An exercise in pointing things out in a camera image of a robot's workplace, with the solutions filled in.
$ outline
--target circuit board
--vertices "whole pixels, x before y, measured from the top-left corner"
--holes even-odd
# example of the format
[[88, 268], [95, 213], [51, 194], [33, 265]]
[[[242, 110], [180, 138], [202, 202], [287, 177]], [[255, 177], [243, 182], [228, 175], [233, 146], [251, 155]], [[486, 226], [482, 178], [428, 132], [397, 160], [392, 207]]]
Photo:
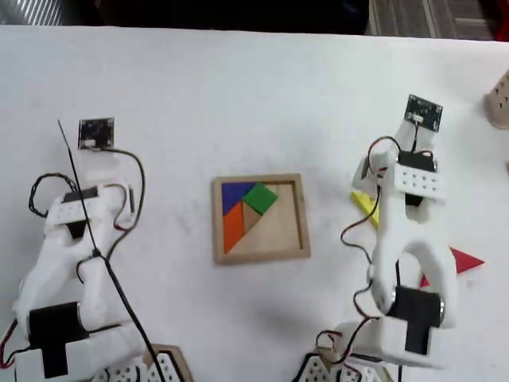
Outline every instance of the circuit board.
[[78, 147], [80, 149], [113, 147], [113, 126], [113, 118], [80, 120]]
[[437, 133], [440, 128], [442, 106], [410, 94], [405, 110], [405, 120], [414, 123], [413, 115], [422, 117], [422, 122], [419, 123], [420, 127]]

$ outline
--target tangram puzzle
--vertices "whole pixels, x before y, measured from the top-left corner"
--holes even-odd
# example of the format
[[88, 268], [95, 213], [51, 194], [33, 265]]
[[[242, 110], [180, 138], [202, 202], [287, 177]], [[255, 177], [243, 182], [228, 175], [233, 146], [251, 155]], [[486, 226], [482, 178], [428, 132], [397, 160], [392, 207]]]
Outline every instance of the tangram puzzle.
[[214, 201], [216, 262], [309, 256], [300, 175], [220, 177]]

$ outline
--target wooden puzzle frame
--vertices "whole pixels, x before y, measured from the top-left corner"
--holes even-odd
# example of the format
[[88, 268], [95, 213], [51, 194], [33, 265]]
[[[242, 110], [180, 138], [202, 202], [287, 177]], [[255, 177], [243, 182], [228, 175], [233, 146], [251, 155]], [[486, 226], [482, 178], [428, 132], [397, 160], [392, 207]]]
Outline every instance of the wooden puzzle frame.
[[[254, 251], [251, 253], [224, 253], [223, 241], [223, 183], [232, 182], [261, 182], [266, 185], [292, 185], [295, 217], [299, 249], [285, 251]], [[308, 225], [305, 218], [304, 193], [302, 190], [301, 175], [299, 173], [285, 173], [275, 175], [246, 176], [246, 177], [218, 177], [212, 185], [212, 209], [213, 209], [213, 236], [214, 236], [214, 260], [219, 264], [236, 264], [253, 261], [268, 261], [277, 259], [296, 259], [311, 256], [309, 248]]]

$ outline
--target blue tangram piece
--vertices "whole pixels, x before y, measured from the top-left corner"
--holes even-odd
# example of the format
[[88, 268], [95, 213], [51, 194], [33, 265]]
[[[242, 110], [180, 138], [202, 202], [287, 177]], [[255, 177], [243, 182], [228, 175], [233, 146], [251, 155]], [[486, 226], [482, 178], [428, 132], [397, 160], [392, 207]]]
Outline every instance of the blue tangram piece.
[[223, 216], [229, 213], [233, 206], [239, 203], [255, 184], [253, 181], [223, 183]]

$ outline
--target orange tangram piece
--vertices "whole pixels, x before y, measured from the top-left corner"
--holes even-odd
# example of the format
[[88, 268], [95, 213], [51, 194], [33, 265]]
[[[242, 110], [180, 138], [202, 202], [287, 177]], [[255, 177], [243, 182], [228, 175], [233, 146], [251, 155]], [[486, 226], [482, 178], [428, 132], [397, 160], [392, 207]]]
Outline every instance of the orange tangram piece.
[[228, 253], [237, 242], [244, 236], [244, 218], [242, 213], [242, 201], [223, 216], [224, 253]]

